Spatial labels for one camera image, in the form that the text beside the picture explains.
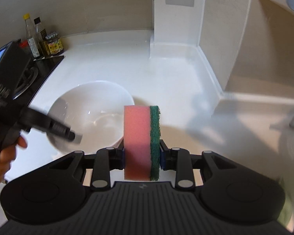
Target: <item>stove burner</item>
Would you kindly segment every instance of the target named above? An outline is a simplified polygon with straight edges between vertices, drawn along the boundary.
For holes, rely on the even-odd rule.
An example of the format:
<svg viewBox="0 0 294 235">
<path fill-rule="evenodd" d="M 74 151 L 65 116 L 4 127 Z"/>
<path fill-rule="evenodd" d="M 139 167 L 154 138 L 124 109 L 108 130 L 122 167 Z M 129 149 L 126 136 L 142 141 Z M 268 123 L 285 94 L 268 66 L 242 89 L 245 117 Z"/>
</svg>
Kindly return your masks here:
<svg viewBox="0 0 294 235">
<path fill-rule="evenodd" d="M 26 69 L 24 71 L 24 74 L 19 82 L 18 87 L 16 88 L 14 92 L 13 99 L 18 98 L 22 93 L 24 93 L 35 81 L 38 75 L 38 69 L 35 67 L 32 67 L 30 69 Z"/>
</svg>

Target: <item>white bowl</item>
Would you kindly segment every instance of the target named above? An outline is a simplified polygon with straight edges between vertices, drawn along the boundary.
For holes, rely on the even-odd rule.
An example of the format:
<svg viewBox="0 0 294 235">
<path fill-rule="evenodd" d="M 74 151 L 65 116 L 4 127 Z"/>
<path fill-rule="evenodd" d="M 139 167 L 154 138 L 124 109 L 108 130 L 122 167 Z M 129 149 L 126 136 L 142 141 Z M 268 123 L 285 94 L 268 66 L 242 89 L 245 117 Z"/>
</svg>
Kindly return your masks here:
<svg viewBox="0 0 294 235">
<path fill-rule="evenodd" d="M 70 143 L 50 134 L 48 139 L 64 154 L 75 150 L 93 154 L 116 145 L 123 137 L 125 105 L 134 105 L 134 100 L 116 83 L 100 80 L 79 85 L 59 97 L 48 115 L 82 134 L 81 143 Z"/>
</svg>

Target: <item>backsplash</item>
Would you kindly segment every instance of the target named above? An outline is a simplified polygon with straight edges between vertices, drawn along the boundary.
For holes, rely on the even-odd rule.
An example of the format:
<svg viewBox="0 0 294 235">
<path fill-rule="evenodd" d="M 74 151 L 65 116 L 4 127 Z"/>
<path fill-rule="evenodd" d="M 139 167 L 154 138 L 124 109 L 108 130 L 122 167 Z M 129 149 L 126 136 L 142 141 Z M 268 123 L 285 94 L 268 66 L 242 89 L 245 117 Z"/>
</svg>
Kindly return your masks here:
<svg viewBox="0 0 294 235">
<path fill-rule="evenodd" d="M 26 38 L 22 16 L 40 17 L 61 36 L 108 30 L 152 29 L 152 0 L 0 0 L 0 47 Z"/>
<path fill-rule="evenodd" d="M 222 89 L 225 89 L 244 34 L 250 0 L 206 0 L 200 37 Z"/>
<path fill-rule="evenodd" d="M 252 0 L 227 91 L 294 98 L 294 16 Z"/>
</svg>

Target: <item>human hand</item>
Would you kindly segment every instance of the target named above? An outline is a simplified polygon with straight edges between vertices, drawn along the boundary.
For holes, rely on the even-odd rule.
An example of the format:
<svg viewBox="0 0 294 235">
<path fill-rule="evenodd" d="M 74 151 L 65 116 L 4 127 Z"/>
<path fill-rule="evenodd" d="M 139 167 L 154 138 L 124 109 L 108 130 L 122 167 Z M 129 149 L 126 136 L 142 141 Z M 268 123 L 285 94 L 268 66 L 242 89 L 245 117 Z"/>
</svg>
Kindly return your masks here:
<svg viewBox="0 0 294 235">
<path fill-rule="evenodd" d="M 27 147 L 25 139 L 20 136 L 15 144 L 3 149 L 0 153 L 0 182 L 3 180 L 5 173 L 10 169 L 11 161 L 16 158 L 16 145 L 24 148 Z"/>
</svg>

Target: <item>jar lid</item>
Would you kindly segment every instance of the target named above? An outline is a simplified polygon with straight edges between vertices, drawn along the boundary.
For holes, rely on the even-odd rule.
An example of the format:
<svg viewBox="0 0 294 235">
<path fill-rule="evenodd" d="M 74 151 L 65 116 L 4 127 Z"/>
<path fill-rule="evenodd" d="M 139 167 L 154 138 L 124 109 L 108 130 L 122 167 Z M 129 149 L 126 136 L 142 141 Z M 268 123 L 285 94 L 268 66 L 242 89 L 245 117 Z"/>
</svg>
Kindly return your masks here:
<svg viewBox="0 0 294 235">
<path fill-rule="evenodd" d="M 58 34 L 59 34 L 58 32 L 53 32 L 53 33 L 51 33 L 51 34 L 48 34 L 48 35 L 46 36 L 46 40 L 50 40 L 50 39 L 56 37 Z"/>
</svg>

